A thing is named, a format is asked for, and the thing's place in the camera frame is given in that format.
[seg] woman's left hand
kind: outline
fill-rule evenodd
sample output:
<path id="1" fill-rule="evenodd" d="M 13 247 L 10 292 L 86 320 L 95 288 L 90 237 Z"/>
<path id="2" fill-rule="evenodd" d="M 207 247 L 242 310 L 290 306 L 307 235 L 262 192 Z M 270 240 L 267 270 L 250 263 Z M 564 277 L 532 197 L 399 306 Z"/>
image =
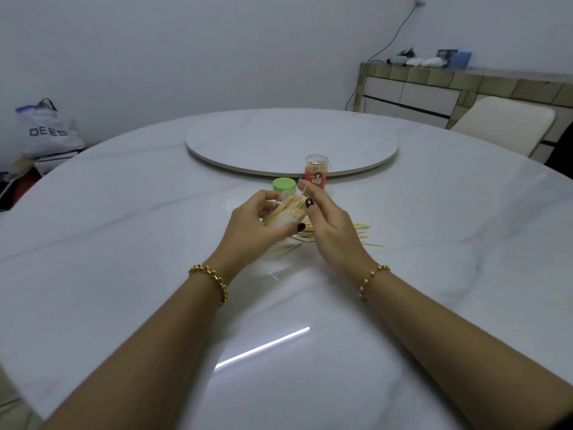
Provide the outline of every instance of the woman's left hand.
<path id="1" fill-rule="evenodd" d="M 304 224 L 290 224 L 267 228 L 260 219 L 274 207 L 280 196 L 275 191 L 261 190 L 247 202 L 233 210 L 231 220 L 219 246 L 205 264 L 216 270 L 226 281 L 243 268 L 258 260 L 274 243 L 304 229 Z"/>

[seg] beaded bracelet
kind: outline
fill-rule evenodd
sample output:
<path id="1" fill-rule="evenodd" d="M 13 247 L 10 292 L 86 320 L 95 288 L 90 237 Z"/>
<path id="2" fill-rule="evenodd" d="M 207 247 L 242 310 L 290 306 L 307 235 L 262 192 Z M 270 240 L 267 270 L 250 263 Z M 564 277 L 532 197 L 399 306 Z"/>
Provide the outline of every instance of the beaded bracelet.
<path id="1" fill-rule="evenodd" d="M 219 288 L 221 289 L 221 303 L 219 304 L 219 306 L 223 306 L 223 304 L 227 300 L 227 297 L 229 296 L 229 293 L 227 292 L 227 285 L 225 285 L 223 278 L 221 276 L 218 276 L 215 270 L 211 270 L 208 265 L 203 265 L 203 264 L 194 265 L 189 270 L 189 276 L 197 272 L 203 272 L 205 274 L 208 274 L 215 280 L 215 282 L 217 282 Z"/>
<path id="2" fill-rule="evenodd" d="M 379 265 L 378 267 L 376 267 L 376 270 L 374 272 L 370 272 L 370 274 L 368 275 L 368 277 L 366 279 L 364 279 L 364 284 L 360 287 L 360 298 L 361 300 L 366 300 L 366 297 L 364 297 L 364 287 L 366 285 L 368 285 L 368 282 L 370 282 L 370 279 L 372 279 L 374 277 L 374 275 L 379 272 L 380 270 L 388 270 L 390 271 L 390 267 L 388 267 L 387 265 Z"/>

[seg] white plastic bag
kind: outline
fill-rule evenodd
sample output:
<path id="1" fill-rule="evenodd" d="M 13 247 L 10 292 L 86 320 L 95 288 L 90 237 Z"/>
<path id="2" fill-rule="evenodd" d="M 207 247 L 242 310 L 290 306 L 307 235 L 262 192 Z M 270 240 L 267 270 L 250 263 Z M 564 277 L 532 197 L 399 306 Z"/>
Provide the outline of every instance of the white plastic bag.
<path id="1" fill-rule="evenodd" d="M 58 113 L 49 99 L 16 109 L 24 135 L 24 155 L 39 158 L 85 148 L 74 119 Z"/>

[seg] white chair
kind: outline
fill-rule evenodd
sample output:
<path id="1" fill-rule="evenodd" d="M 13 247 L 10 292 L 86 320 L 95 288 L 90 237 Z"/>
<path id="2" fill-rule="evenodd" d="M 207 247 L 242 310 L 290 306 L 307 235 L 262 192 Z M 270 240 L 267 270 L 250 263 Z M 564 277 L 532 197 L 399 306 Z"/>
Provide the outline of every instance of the white chair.
<path id="1" fill-rule="evenodd" d="M 452 131 L 529 157 L 554 119 L 550 108 L 489 96 L 476 102 Z"/>

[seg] woman's right hand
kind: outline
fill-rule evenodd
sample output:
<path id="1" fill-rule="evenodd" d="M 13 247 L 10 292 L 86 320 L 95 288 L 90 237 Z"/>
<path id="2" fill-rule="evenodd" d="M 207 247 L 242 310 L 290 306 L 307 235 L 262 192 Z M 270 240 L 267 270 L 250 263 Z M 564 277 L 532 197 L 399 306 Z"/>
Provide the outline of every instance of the woman's right hand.
<path id="1" fill-rule="evenodd" d="M 378 264 L 364 249 L 350 215 L 314 184 L 300 180 L 298 187 L 309 196 L 306 210 L 315 230 L 320 254 L 331 267 L 360 287 L 364 278 Z"/>

